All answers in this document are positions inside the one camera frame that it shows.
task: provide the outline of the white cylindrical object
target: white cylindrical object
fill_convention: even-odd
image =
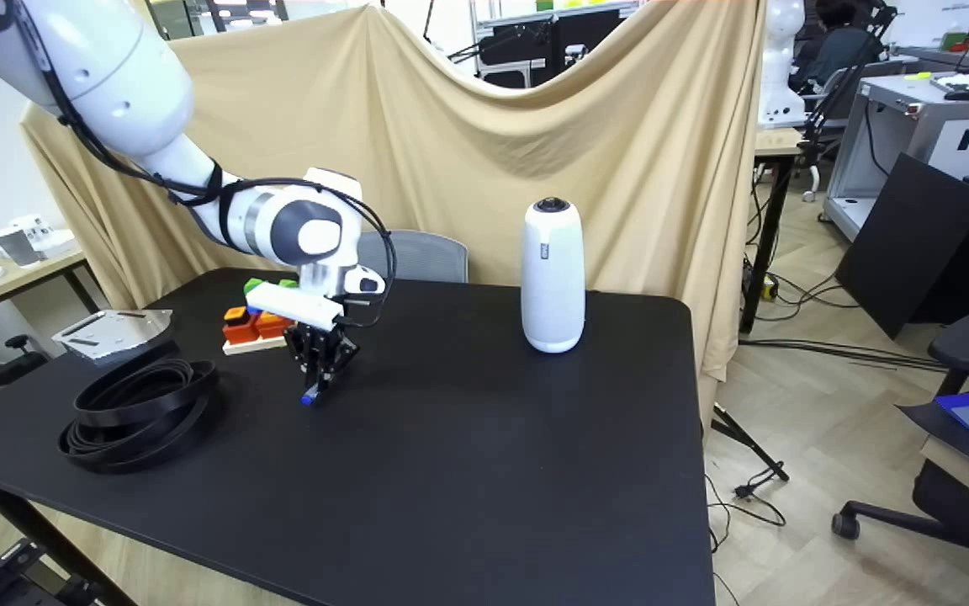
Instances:
[[[343,316],[343,306],[334,301],[306,297],[300,288],[284,288],[276,282],[257,282],[245,293],[245,302],[297,323],[311,323],[324,332],[337,329],[337,319]]]
[[[587,328],[587,251],[580,209],[543,198],[522,233],[522,332],[543,354],[564,354]]]

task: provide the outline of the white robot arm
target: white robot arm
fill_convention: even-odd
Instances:
[[[356,265],[361,185],[334,172],[236,180],[188,134],[192,81],[124,0],[0,0],[0,79],[60,114],[103,166],[188,206],[223,246],[300,270],[300,288],[257,288],[280,316],[337,329],[348,297],[380,297]]]

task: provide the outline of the beige cloth backdrop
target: beige cloth backdrop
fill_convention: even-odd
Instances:
[[[577,201],[597,288],[692,311],[706,412],[738,347],[757,46],[760,2],[656,0],[536,90],[458,79],[375,6],[174,52],[197,79],[188,134],[230,172],[348,172],[388,226],[465,244],[480,282],[520,282],[530,201]],[[55,117],[23,128],[115,306],[257,265],[206,244],[160,187],[101,169]]]

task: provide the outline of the table leg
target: table leg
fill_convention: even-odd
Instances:
[[[60,569],[88,582],[109,606],[135,606],[72,540],[63,540],[32,501],[0,492],[0,516],[37,542]]]
[[[77,270],[66,270],[66,282],[72,282],[72,288],[77,293],[77,301],[82,301],[82,306],[88,311],[88,313],[99,313],[101,306],[92,301],[92,293],[83,288],[83,282],[77,278]]]
[[[760,286],[763,286],[763,272],[770,265],[774,244],[780,233],[794,154],[766,158],[766,166],[774,166],[774,192],[763,201],[763,226],[760,226],[760,239],[757,239],[757,251],[754,251],[754,265],[752,265],[752,278],[745,293],[740,332],[752,332],[757,319]]]

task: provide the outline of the black tabletop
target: black tabletop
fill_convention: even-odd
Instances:
[[[60,356],[0,398],[0,487],[334,606],[712,602],[689,313],[588,297],[564,356],[526,347],[520,288],[407,282],[324,407],[287,349],[223,356],[249,272],[166,297],[223,366],[214,431],[92,476],[56,452],[92,374]]]

